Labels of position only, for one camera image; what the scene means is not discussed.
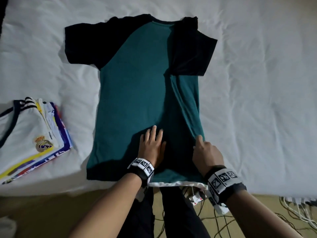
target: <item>leg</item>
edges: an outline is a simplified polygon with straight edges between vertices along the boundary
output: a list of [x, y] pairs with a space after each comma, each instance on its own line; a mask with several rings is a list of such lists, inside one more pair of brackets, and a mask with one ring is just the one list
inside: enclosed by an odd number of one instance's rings
[[134, 200], [117, 238], [153, 238], [153, 188], [149, 188], [142, 202]]
[[162, 187], [160, 190], [166, 237], [210, 238], [193, 205], [185, 199], [179, 187]]

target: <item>white comforter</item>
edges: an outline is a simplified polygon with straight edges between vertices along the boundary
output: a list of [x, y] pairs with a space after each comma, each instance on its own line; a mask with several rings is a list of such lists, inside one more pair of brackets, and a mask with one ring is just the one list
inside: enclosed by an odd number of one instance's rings
[[69, 64], [64, 27], [150, 13], [197, 16], [218, 43], [199, 78], [200, 116], [254, 193], [317, 197], [317, 0], [9, 0], [0, 39], [0, 103], [26, 96], [60, 107], [74, 148], [0, 186], [0, 195], [106, 188], [87, 181], [98, 70]]

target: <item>teal fabric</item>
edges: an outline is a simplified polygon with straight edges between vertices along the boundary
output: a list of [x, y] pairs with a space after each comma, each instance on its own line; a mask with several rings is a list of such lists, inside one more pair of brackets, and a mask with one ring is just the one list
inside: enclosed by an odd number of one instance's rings
[[203, 135], [198, 77], [169, 74], [172, 37], [172, 24], [149, 22], [101, 68], [88, 179], [119, 180], [137, 157], [140, 135], [157, 125], [167, 146], [153, 182], [204, 182], [192, 163], [195, 136]]

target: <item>teal and black raglan shirt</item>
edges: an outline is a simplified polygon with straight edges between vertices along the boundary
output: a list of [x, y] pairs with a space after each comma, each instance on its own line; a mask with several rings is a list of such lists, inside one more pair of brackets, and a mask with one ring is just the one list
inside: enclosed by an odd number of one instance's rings
[[119, 180], [138, 155], [140, 135], [157, 125], [167, 146], [152, 182], [203, 182], [192, 162], [195, 136], [203, 135], [198, 76], [217, 40], [197, 28], [197, 17], [166, 22], [149, 14], [65, 28], [68, 61], [100, 70], [87, 179]]

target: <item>beige floor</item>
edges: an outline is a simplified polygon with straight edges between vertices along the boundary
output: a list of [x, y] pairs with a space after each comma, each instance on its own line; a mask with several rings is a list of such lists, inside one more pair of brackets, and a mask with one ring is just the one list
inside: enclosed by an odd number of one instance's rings
[[[8, 197], [0, 198], [0, 217], [9, 216], [18, 223], [17, 238], [63, 238], [67, 237], [69, 230], [77, 223], [77, 221], [89, 210], [91, 205], [104, 193], [104, 191], [93, 191], [76, 197], [67, 195], [58, 196], [38, 196], [38, 197]], [[257, 196], [272, 211], [284, 215], [292, 222], [297, 229], [308, 228], [308, 224], [300, 220], [291, 218], [287, 210], [279, 203], [279, 198], [275, 196]], [[162, 196], [158, 192], [154, 195], [153, 213], [157, 219], [162, 219]], [[212, 205], [206, 201], [201, 218], [213, 217], [214, 212]], [[219, 227], [225, 225], [224, 218], [217, 219]], [[211, 237], [217, 233], [215, 219], [203, 220]], [[154, 227], [154, 237], [161, 232], [163, 221], [156, 220]], [[228, 225], [232, 238], [244, 237], [237, 223], [233, 221]], [[317, 237], [317, 233], [312, 230], [300, 230], [305, 238]], [[223, 238], [229, 237], [227, 228], [221, 231]]]

